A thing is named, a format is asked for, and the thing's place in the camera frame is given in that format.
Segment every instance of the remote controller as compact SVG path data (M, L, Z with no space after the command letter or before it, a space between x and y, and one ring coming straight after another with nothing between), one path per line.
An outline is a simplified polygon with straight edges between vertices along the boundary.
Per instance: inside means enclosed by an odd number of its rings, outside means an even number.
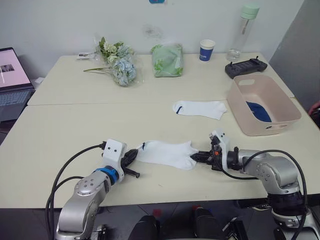
M248 61L242 61L238 63L232 63L226 65L224 70L230 78L234 78L239 75L251 74L255 72L262 72L267 68L267 64L256 58L251 58Z

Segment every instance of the green bottle cap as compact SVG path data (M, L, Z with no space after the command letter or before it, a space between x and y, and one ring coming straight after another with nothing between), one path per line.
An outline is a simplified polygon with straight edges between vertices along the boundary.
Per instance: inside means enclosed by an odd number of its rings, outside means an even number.
M258 4L254 2L247 3L242 7L241 17L248 20L255 19L259 12L259 9L260 7Z

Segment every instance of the water bottle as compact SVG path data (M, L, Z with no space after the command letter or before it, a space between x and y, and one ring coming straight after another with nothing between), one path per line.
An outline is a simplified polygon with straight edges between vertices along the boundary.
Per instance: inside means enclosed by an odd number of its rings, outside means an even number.
M255 3L248 3L242 7L239 26L236 30L236 36L233 44L226 55L226 59L233 62L240 58L240 53L248 38L250 28L258 14L260 7Z

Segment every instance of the green cloth in plastic bag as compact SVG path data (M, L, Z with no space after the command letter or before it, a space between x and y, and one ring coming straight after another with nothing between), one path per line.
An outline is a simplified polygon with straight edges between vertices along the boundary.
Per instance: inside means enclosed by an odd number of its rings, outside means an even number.
M155 77L179 77L184 70L182 46L156 45L151 49Z

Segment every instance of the laptop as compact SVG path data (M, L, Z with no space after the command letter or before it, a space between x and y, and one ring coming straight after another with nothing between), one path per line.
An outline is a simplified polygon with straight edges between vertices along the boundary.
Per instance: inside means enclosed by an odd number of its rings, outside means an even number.
M34 91L14 49L0 49L0 122L18 119Z

